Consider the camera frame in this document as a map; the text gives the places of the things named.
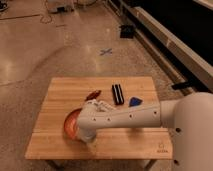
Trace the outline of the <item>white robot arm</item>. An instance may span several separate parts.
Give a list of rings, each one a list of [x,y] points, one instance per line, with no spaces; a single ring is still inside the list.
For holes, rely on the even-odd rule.
[[[177,100],[101,112],[89,100],[77,117],[78,137],[90,142],[105,128],[174,129],[173,171],[213,171],[213,94],[192,93]]]

